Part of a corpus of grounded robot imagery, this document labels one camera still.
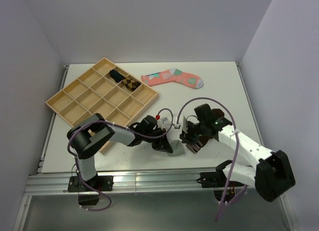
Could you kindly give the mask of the brown striped sock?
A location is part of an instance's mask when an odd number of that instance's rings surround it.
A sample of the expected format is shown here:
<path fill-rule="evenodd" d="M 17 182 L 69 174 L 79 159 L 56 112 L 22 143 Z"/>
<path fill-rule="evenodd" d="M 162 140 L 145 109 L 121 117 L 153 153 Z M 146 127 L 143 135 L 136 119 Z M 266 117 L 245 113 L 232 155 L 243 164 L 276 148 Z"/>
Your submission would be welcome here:
<path fill-rule="evenodd" d="M 221 109 L 212 109 L 211 110 L 214 115 L 218 118 L 224 117 L 224 112 Z M 197 154 L 198 151 L 203 148 L 207 142 L 212 139 L 212 136 L 203 135 L 199 138 L 199 140 L 195 144 L 186 144 L 186 148 L 194 154 Z"/>

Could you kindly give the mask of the grey sock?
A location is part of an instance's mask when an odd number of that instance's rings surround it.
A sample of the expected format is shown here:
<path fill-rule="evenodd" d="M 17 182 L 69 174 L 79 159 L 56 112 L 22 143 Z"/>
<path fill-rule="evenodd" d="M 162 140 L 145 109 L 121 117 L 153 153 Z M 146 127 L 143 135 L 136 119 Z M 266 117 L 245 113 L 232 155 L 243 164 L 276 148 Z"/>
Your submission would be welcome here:
<path fill-rule="evenodd" d="M 173 150 L 173 153 L 168 153 L 167 155 L 170 157 L 177 157 L 185 155 L 185 150 L 183 144 L 180 142 L 180 140 L 173 140 L 170 143 L 170 146 Z"/>

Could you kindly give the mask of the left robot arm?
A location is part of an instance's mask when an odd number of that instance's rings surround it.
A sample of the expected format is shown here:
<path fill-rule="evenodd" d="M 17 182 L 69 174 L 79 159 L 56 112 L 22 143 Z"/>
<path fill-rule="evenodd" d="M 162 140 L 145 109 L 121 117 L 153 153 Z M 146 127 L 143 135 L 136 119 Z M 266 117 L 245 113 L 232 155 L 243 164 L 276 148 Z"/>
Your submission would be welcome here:
<path fill-rule="evenodd" d="M 99 113 L 91 115 L 67 133 L 67 150 L 76 159 L 79 185 L 86 191 L 100 186 L 94 156 L 105 143 L 115 142 L 133 147 L 147 142 L 155 151 L 173 153 L 166 133 L 151 115 L 129 127 L 111 123 Z"/>

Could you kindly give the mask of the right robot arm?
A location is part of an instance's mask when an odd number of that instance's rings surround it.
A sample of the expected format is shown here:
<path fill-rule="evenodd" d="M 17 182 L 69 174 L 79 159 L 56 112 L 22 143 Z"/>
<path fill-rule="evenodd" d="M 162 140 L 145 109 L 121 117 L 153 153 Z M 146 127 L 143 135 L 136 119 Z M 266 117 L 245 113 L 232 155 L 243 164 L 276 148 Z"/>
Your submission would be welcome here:
<path fill-rule="evenodd" d="M 225 118 L 220 109 L 211 109 L 203 104 L 194 109 L 198 122 L 182 120 L 180 139 L 193 152 L 210 139 L 227 145 L 249 164 L 240 165 L 233 159 L 216 166 L 211 173 L 202 173 L 197 180 L 203 188 L 218 186 L 255 187 L 258 194 L 272 202 L 295 186 L 296 180 L 287 154 L 273 151 L 255 142 Z"/>

